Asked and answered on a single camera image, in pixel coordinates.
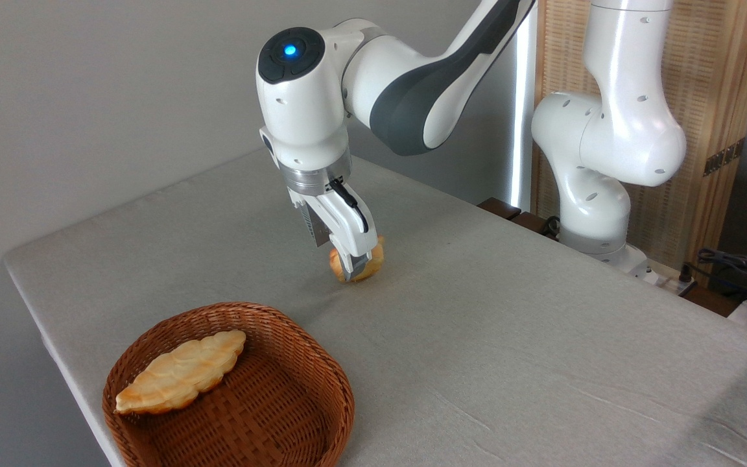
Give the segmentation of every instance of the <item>pastry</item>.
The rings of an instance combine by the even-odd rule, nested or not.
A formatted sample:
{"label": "pastry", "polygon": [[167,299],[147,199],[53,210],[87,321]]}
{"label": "pastry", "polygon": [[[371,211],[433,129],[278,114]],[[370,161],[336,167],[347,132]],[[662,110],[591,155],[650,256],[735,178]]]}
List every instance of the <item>pastry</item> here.
{"label": "pastry", "polygon": [[[365,269],[363,269],[358,276],[350,279],[350,281],[355,283],[356,281],[367,279],[379,272],[379,269],[382,268],[382,263],[385,262],[385,251],[383,251],[382,248],[383,243],[385,243],[385,237],[382,235],[377,236],[377,244],[373,250],[371,250],[371,258],[368,260],[368,263],[365,264]],[[338,258],[338,251],[336,251],[336,248],[333,248],[333,250],[330,251],[330,268],[333,269],[333,273],[336,274],[338,281],[344,283],[342,261]]]}
{"label": "pastry", "polygon": [[221,331],[184,342],[155,358],[116,397],[119,414],[162,414],[183,409],[216,387],[244,350],[243,331]]}

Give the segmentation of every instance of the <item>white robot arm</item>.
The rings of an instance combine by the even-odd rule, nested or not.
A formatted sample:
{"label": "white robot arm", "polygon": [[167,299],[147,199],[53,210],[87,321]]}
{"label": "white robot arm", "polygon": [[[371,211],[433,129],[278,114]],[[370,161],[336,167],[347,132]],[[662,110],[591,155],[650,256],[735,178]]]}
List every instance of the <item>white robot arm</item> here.
{"label": "white robot arm", "polygon": [[316,244],[329,239],[338,250],[345,279],[362,272],[377,244],[370,210],[347,185],[346,119],[355,115],[402,156],[438,147],[533,3],[482,0],[437,57],[362,19],[294,27],[264,45],[255,67],[261,137]]}
{"label": "white robot arm", "polygon": [[661,85],[673,0],[592,0],[584,65],[601,97],[555,92],[534,112],[532,136],[557,178],[560,241],[655,281],[626,244],[630,198],[619,181],[660,186],[685,157],[685,133]]}

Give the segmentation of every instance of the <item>table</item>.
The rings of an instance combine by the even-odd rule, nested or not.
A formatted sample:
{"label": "table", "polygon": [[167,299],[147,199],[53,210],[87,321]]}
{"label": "table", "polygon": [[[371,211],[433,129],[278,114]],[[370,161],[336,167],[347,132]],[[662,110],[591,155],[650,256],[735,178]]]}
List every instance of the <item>table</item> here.
{"label": "table", "polygon": [[747,330],[355,160],[385,266],[338,283],[257,151],[6,255],[113,465],[101,392],[155,323],[271,305],[342,366],[341,465],[747,464]]}

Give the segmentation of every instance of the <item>black wire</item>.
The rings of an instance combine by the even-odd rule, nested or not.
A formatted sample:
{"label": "black wire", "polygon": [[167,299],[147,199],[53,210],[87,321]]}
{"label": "black wire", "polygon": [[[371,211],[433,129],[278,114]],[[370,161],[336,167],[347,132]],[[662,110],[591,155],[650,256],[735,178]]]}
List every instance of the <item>black wire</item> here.
{"label": "black wire", "polygon": [[726,278],[721,278],[720,276],[717,276],[716,274],[713,274],[711,272],[705,271],[703,269],[699,269],[693,263],[685,263],[685,265],[687,265],[689,268],[693,269],[694,271],[699,272],[700,274],[702,274],[702,275],[704,275],[704,276],[706,276],[708,278],[717,279],[718,281],[720,281],[724,285],[727,285],[728,287],[734,287],[735,289],[744,290],[745,292],[747,292],[747,286],[746,285],[734,283],[734,281],[730,281],[729,279],[726,279]]}
{"label": "black wire", "polygon": [[356,198],[353,197],[353,195],[350,194],[350,192],[344,188],[344,185],[338,178],[334,178],[334,180],[330,180],[330,188],[334,189],[334,191],[340,196],[341,199],[344,199],[344,203],[350,206],[351,209],[355,210],[356,213],[358,213],[359,218],[362,219],[362,232],[364,234],[368,233],[368,219],[365,219],[365,216],[362,214],[362,210],[359,209],[359,202],[356,201]]}
{"label": "black wire", "polygon": [[558,216],[549,216],[546,218],[546,224],[543,225],[543,228],[540,230],[541,235],[549,235],[552,234],[554,236],[558,236],[558,232],[561,230],[561,219],[558,218]]}

